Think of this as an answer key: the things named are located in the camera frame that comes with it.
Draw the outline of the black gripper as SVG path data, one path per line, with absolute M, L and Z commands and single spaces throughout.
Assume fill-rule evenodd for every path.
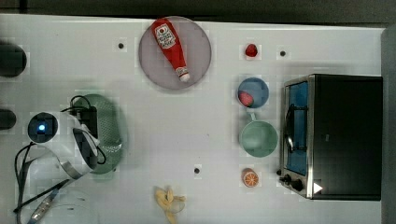
M 97 110 L 94 106 L 79 110 L 77 112 L 77 118 L 81 124 L 88 127 L 89 131 L 95 138 L 98 137 Z

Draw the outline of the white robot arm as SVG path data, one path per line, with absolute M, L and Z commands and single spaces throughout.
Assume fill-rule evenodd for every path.
M 98 164 L 99 141 L 77 118 L 66 112 L 40 112 L 31 117 L 27 129 L 30 140 L 48 152 L 34 159 L 28 168 L 34 182 L 52 185 L 37 195 L 44 199 L 27 224 L 37 224 L 50 210 L 60 190 L 92 172 Z

